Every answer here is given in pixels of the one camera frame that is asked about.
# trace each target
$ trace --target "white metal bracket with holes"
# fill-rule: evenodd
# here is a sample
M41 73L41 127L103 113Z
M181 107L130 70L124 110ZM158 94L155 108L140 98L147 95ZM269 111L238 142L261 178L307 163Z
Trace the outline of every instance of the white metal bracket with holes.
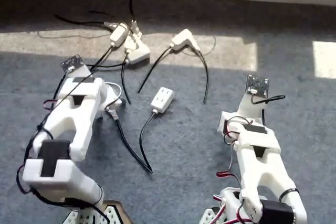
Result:
M215 218L215 216L216 215L212 209L206 209L199 224L209 224ZM221 217L219 217L219 219L215 222L215 224L223 223L224 220L225 215L221 215Z
M97 212L90 209L89 210L91 213L87 215L87 212L83 211L72 211L69 213L67 218L63 221L62 224L92 224L93 223L93 217L96 221L96 224L106 224L107 221L103 216L100 216L99 214L97 215ZM109 218L110 224L121 224L122 221L119 219L119 216L117 212L115 211L115 208L112 206L108 206L104 214Z

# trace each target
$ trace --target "white outlet adapter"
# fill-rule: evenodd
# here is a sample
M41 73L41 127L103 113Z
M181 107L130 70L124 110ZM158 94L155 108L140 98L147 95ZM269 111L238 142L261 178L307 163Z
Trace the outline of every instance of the white outlet adapter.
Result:
M124 23L118 24L113 33L110 36L111 45L114 47L120 47L126 40L129 33L128 26Z
M173 90L161 87L151 103L153 112L164 113L171 104L174 95Z
M190 46L196 51L201 50L196 40L194 39L193 34L188 29L184 29L182 32L175 35L175 37L172 39L172 43L170 44L170 46L174 51L178 51L184 46Z

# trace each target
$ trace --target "gray carpet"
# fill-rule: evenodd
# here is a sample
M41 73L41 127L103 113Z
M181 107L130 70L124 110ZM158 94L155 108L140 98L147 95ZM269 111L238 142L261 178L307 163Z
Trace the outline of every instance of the gray carpet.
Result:
M1 223L56 224L64 219L65 210L21 195L15 172L24 146L45 114L42 102L52 96L62 76L59 63L77 53L93 62L90 58L98 58L109 44L105 31L65 24L53 14L106 19L87 12L98 9L117 22L129 20L127 3L0 0ZM125 149L107 117L94 125L80 167L105 189L106 199L121 201L134 223L198 223L204 209L216 206L212 194L237 186L233 179L215 176L229 161L229 148L216 127L222 110L237 109L246 74L256 72L270 79L271 95L286 95L285 100L269 104L266 122L276 132L288 174L301 191L308 223L335 223L336 74L332 69L316 74L320 65L314 59L313 42L336 41L336 9L223 0L135 0L135 11L152 62L173 34L188 27L204 53L209 52L211 85L204 105L205 72L187 49L166 57L140 94L136 89L150 66L126 70L133 104L119 114L138 153L138 135L158 88L175 90L176 99L144 136L154 169L151 176ZM122 57L119 50L107 63ZM119 71L97 76L120 83ZM236 159L234 172L238 172Z

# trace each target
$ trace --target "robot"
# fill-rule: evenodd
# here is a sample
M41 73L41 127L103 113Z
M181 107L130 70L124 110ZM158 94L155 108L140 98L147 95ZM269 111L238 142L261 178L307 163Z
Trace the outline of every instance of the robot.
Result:
M214 195L214 199L220 201L220 208L216 214L213 209L206 209L199 224L307 223L299 190L282 162L278 140L274 131L265 126L267 103L285 96L268 98L268 88L267 78L248 75L238 111L222 112L217 131L236 152L242 178L240 181L230 173L232 162L228 170L217 176L235 176L241 188L225 188L220 195ZM268 187L279 200L271 201L258 195L259 185Z
M116 84L93 77L79 55L61 67L68 79L43 130L33 138L33 156L25 160L23 181L43 202L74 210L64 223L131 223L120 205L103 204L103 189L76 165L85 159L94 119L122 104L112 88ZM67 130L76 131L72 141L58 138Z

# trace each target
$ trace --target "electrical socket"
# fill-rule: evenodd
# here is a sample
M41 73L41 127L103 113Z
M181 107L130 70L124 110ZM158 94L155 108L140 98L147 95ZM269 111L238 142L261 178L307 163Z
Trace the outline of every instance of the electrical socket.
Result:
M173 90L161 87L154 97L151 106L159 113L164 113L168 106L171 104L174 95L175 93Z

